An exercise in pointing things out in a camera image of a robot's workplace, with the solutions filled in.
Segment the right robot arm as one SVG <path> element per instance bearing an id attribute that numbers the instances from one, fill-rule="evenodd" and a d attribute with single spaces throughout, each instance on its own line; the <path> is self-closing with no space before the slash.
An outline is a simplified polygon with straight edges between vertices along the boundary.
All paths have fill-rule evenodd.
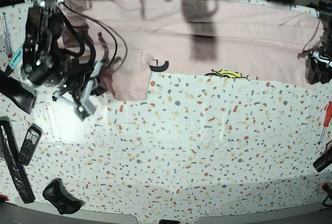
<path id="1" fill-rule="evenodd" d="M 88 95 L 102 95 L 105 84 L 93 75 L 96 50 L 92 39 L 76 31 L 60 9 L 65 0 L 26 0 L 28 11 L 23 44 L 22 77 L 33 86 L 54 87 L 78 102 L 88 83 Z"/>

